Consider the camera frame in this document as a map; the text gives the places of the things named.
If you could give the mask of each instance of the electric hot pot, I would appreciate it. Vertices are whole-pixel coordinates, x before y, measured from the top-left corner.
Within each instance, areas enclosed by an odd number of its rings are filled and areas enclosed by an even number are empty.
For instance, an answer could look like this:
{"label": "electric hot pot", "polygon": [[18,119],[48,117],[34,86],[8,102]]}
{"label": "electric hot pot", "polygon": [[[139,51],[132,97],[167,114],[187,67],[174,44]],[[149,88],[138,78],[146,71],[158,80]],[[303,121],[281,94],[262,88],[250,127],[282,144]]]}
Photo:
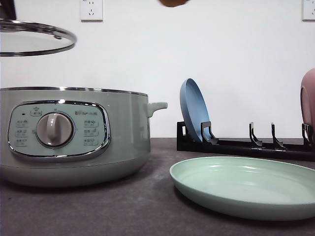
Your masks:
{"label": "electric hot pot", "polygon": [[2,88],[0,175],[43,187],[127,176],[148,160],[149,118],[165,108],[131,91]]}

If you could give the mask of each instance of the gray countertop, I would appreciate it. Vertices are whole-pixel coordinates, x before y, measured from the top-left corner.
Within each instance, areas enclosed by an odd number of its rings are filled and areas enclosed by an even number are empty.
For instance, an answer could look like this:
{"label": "gray countertop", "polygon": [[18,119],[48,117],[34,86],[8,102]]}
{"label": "gray countertop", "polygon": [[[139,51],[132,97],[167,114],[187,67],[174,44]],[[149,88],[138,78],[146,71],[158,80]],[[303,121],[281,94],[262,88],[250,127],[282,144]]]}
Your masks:
{"label": "gray countertop", "polygon": [[[174,163],[217,154],[176,151],[176,139],[151,139],[149,161],[121,180],[67,189],[0,180],[1,236],[315,235],[315,218],[254,221],[203,208],[169,176]],[[315,169],[315,162],[288,161]]]}

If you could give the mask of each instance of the button icon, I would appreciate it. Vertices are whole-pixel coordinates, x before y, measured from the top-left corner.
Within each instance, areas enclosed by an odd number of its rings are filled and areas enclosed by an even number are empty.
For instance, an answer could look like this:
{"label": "button icon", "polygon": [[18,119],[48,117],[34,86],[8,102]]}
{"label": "button icon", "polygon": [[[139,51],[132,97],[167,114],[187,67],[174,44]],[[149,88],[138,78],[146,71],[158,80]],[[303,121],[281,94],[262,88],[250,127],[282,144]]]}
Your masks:
{"label": "button icon", "polygon": [[28,146],[27,141],[28,141],[27,139],[17,139],[15,141],[15,146],[16,147],[27,147]]}
{"label": "button icon", "polygon": [[15,124],[17,128],[27,128],[29,126],[27,120],[18,120]]}
{"label": "button icon", "polygon": [[18,129],[15,131],[15,137],[26,138],[28,136],[28,131],[26,129]]}
{"label": "button icon", "polygon": [[98,144],[98,140],[94,138],[84,139],[83,146],[96,146]]}
{"label": "button icon", "polygon": [[42,114],[42,111],[38,107],[31,109],[31,116],[32,117],[40,117],[41,114]]}
{"label": "button icon", "polygon": [[94,119],[86,119],[84,120],[84,127],[98,127],[98,121]]}
{"label": "button icon", "polygon": [[95,136],[98,136],[98,130],[96,128],[84,130],[84,137],[95,137]]}

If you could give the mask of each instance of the power socket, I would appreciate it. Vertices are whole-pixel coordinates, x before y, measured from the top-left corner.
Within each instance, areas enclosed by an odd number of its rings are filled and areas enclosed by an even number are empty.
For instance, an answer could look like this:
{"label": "power socket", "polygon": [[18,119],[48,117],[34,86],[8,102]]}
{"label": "power socket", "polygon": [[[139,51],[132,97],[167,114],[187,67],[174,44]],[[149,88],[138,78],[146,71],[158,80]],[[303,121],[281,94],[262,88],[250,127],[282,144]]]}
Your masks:
{"label": "power socket", "polygon": [[80,0],[81,21],[103,21],[103,0]]}
{"label": "power socket", "polygon": [[315,21],[315,0],[303,0],[303,21]]}

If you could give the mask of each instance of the glass lid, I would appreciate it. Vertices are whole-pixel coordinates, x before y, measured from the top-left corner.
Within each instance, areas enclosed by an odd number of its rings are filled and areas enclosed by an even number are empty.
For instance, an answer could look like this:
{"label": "glass lid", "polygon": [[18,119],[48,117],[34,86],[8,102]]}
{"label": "glass lid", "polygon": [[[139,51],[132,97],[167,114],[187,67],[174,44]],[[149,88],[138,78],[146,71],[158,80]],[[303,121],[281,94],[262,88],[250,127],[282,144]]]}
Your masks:
{"label": "glass lid", "polygon": [[76,36],[55,26],[0,19],[0,57],[46,55],[74,47]]}

